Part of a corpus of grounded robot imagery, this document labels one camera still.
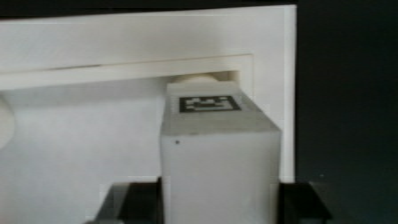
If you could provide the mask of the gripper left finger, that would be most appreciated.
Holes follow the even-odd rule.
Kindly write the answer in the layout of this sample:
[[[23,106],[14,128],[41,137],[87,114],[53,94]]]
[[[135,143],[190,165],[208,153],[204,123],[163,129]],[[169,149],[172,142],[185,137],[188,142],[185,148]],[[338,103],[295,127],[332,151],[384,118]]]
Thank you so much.
[[[112,185],[96,217],[85,224],[165,224],[162,179]]]

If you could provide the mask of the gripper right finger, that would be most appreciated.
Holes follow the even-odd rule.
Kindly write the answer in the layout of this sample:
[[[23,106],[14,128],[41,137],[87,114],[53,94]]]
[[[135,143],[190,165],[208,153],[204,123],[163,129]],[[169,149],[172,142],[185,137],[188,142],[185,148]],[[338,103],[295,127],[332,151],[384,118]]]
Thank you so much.
[[[281,183],[277,224],[327,224],[332,215],[309,183]]]

